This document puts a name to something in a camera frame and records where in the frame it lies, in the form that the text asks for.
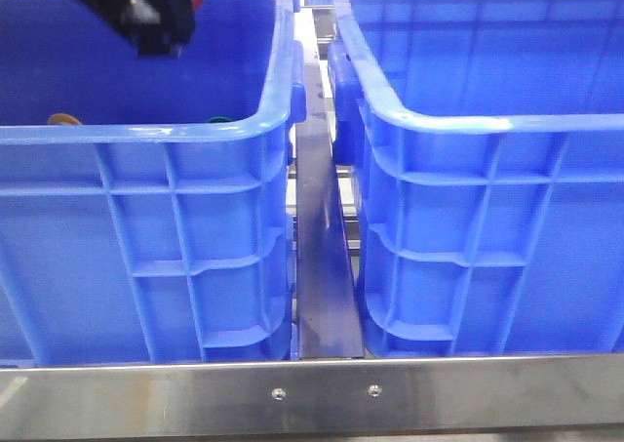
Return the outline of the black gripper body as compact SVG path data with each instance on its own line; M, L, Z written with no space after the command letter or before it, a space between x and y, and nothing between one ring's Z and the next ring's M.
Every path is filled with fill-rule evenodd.
M141 56L177 57L196 28L191 0L80 0Z

